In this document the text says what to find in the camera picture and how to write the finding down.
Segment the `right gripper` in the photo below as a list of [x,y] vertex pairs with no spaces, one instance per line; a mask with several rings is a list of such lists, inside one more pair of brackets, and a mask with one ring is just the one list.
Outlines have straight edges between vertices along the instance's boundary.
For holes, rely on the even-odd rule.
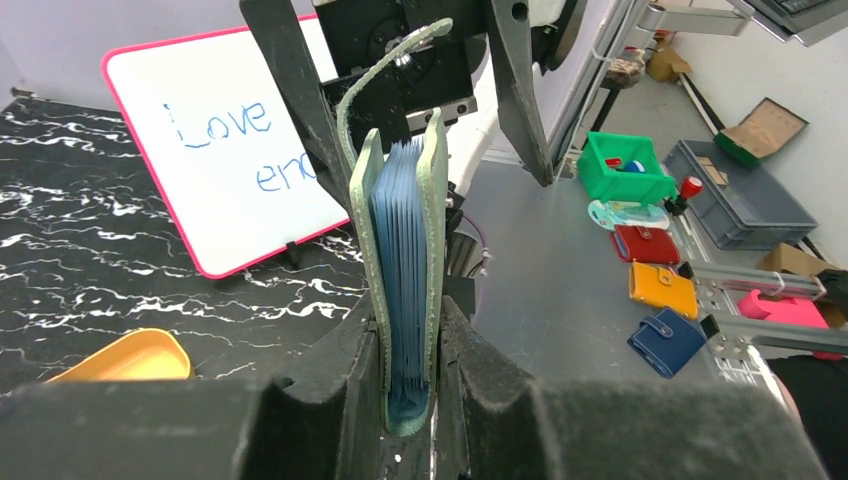
[[453,21],[447,35],[400,57],[355,97],[349,109],[350,132],[370,128],[421,132],[421,126],[409,125],[407,114],[446,108],[470,97],[471,74],[480,59],[481,42],[486,40],[500,129],[537,183],[542,187],[552,183],[533,66],[547,71],[562,63],[567,50],[565,28],[584,10],[582,2],[316,1],[313,7],[340,75],[323,86],[289,1],[239,3],[318,183],[340,205],[350,204],[351,168],[336,129],[338,103],[407,35],[443,18]]

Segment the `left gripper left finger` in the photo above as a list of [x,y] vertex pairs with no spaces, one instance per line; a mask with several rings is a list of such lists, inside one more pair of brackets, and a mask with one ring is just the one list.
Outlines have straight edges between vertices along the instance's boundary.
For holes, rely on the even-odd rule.
[[372,304],[267,380],[50,383],[1,401],[5,479],[373,479]]

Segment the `mint green card holder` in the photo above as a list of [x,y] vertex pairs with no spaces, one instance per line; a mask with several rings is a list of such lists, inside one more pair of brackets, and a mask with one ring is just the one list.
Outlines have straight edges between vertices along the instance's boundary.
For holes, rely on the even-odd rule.
[[436,404],[449,186],[446,127],[435,108],[423,134],[384,149],[373,128],[355,150],[349,109],[386,67],[452,27],[452,19],[443,18],[407,35],[336,107],[336,131],[352,169],[352,219],[379,334],[381,417],[385,431],[401,437],[420,431]]

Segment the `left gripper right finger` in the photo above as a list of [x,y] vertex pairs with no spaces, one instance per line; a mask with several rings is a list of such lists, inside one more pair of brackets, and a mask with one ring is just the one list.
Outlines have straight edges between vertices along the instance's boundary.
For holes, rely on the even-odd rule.
[[442,301],[443,479],[822,479],[800,424],[733,383],[548,380]]

